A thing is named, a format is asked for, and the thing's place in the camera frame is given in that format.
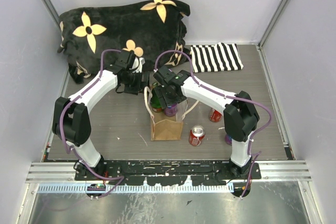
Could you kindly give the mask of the green glass bottle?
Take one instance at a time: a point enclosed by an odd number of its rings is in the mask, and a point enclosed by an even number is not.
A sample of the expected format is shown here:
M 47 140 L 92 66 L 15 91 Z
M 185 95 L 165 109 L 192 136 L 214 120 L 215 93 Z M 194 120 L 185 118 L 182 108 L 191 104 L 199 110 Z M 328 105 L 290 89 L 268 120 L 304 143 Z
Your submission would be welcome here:
M 151 105 L 151 108 L 152 108 L 152 111 L 156 112 L 156 113 L 160 113 L 163 111 L 161 105 L 160 105 L 160 102 L 159 102 L 159 99 L 158 99 L 158 96 L 156 95 L 154 89 L 158 86 L 159 84 L 157 82 L 153 82 L 152 83 L 152 89 L 151 89 L 151 94 L 152 94 L 152 97 L 151 97 L 151 100 L 150 100 L 150 105 Z

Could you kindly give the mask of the purple Fanta can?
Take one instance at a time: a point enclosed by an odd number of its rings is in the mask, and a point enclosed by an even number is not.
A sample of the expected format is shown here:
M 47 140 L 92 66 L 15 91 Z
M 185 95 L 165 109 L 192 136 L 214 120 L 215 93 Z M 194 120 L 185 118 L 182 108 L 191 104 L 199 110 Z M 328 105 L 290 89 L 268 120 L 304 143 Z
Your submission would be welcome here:
M 232 145 L 232 138 L 228 135 L 225 135 L 225 142 L 228 144 L 228 145 Z
M 177 104 L 168 105 L 168 106 L 164 109 L 164 113 L 165 113 L 165 115 L 168 116 L 168 117 L 175 116 L 176 113 L 177 113 Z

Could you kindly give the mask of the watermelon print jute bag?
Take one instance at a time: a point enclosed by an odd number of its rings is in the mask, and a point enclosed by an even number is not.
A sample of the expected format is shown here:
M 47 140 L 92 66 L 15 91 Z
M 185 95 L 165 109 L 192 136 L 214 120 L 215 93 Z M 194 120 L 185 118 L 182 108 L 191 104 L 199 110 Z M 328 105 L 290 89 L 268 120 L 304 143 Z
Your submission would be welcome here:
M 180 140 L 184 119 L 199 103 L 196 101 L 188 108 L 188 101 L 185 100 L 177 105 L 177 113 L 174 116 L 166 116 L 164 112 L 154 112 L 150 106 L 152 93 L 149 87 L 144 88 L 144 104 L 150 115 L 151 141 L 172 141 Z

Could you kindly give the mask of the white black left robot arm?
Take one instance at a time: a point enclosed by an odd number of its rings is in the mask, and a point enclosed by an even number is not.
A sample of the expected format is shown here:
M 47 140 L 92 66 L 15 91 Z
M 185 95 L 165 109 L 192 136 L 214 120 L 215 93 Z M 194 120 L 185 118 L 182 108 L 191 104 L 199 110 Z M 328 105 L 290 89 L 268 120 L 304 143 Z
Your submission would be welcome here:
M 103 156 L 94 147 L 91 135 L 90 112 L 111 90 L 124 85 L 125 93 L 137 95 L 149 85 L 149 73 L 143 71 L 145 59 L 133 50 L 117 50 L 116 61 L 104 64 L 104 50 L 97 75 L 80 91 L 64 98 L 54 106 L 52 132 L 57 135 L 67 154 L 74 153 L 87 175 L 93 180 L 104 178 L 106 165 Z

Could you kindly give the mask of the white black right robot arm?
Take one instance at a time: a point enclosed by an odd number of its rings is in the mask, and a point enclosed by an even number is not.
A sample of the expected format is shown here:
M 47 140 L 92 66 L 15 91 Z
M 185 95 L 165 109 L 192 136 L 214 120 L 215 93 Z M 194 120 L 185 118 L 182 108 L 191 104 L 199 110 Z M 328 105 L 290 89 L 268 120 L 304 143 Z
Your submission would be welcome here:
M 244 91 L 235 94 L 221 90 L 185 70 L 174 73 L 169 68 L 162 67 L 154 72 L 153 77 L 159 83 L 154 93 L 162 108 L 192 98 L 223 116 L 226 134 L 232 139 L 229 171 L 237 179 L 245 177 L 252 160 L 249 141 L 259 121 L 249 94 Z

